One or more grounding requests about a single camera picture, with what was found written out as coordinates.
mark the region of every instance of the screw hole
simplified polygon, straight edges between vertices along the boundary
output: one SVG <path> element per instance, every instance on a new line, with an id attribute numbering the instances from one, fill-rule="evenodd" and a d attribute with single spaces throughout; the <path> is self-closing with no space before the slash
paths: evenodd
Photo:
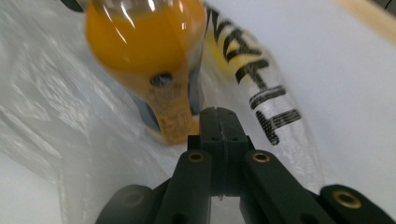
<path id="1" fill-rule="evenodd" d="M 318 224 L 318 220 L 310 215 L 310 214 L 301 214 L 300 215 L 300 220 L 304 223 L 304 224 Z"/>
<path id="2" fill-rule="evenodd" d="M 189 220 L 183 214 L 177 213 L 172 216 L 172 224 L 188 224 Z"/>
<path id="3" fill-rule="evenodd" d="M 127 193 L 123 198 L 123 204 L 126 207 L 136 207 L 144 201 L 145 196 L 138 192 L 133 191 Z"/>
<path id="4" fill-rule="evenodd" d="M 361 200 L 355 197 L 353 194 L 345 190 L 337 190 L 332 193 L 334 199 L 347 208 L 357 209 L 361 207 Z"/>
<path id="5" fill-rule="evenodd" d="M 201 153 L 192 153 L 189 156 L 189 160 L 192 162 L 200 162 L 204 160 L 204 155 Z"/>
<path id="6" fill-rule="evenodd" d="M 149 81 L 152 86 L 155 87 L 163 87 L 166 85 L 169 85 L 173 80 L 173 76 L 170 73 L 163 73 L 159 74 L 155 77 L 152 77 L 151 80 Z"/>
<path id="7" fill-rule="evenodd" d="M 253 155 L 253 160 L 257 162 L 268 162 L 270 160 L 270 157 L 264 153 L 259 152 Z"/>

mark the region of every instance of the orange bottle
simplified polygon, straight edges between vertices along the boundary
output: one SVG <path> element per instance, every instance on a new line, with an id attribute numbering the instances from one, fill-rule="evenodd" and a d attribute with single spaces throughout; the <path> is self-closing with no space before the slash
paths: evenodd
<path id="1" fill-rule="evenodd" d="M 192 113 L 200 109 L 204 34 L 198 0 L 91 0 L 86 9 L 94 56 L 134 93 L 143 121 L 168 144 L 198 133 Z"/>

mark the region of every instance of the white surface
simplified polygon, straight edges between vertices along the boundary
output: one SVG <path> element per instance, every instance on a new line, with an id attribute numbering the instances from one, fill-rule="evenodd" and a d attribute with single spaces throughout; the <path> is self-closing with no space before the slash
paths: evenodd
<path id="1" fill-rule="evenodd" d="M 0 223 L 61 223 L 57 186 L 0 152 Z"/>
<path id="2" fill-rule="evenodd" d="M 332 0 L 208 2 L 270 50 L 339 182 L 396 218 L 396 49 Z M 0 162 L 0 223 L 60 223 L 56 187 Z"/>

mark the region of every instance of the clear plastic bag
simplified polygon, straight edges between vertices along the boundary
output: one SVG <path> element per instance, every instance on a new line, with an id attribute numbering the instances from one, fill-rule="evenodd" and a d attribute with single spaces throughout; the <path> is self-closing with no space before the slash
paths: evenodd
<path id="1" fill-rule="evenodd" d="M 221 41 L 236 26 L 225 29 L 215 45 L 213 15 L 200 80 L 206 106 L 233 110 L 256 148 L 275 153 L 305 187 L 318 191 L 329 174 L 304 120 L 276 129 L 280 142 L 274 145 L 255 115 L 260 110 L 271 118 L 295 108 L 294 102 L 285 93 L 250 108 L 259 89 L 251 78 L 239 85 L 235 79 L 237 65 L 247 58 L 226 63 L 221 56 Z M 172 175 L 186 150 L 147 133 L 128 92 L 91 56 L 83 19 L 50 0 L 6 1 L 0 8 L 0 150 L 58 186 L 63 223 L 72 224 L 94 223 L 111 195 L 126 185 L 155 188 Z M 278 86 L 274 60 L 247 33 L 243 37 L 269 63 L 260 76 Z M 213 221 L 243 223 L 236 202 L 214 199 Z"/>

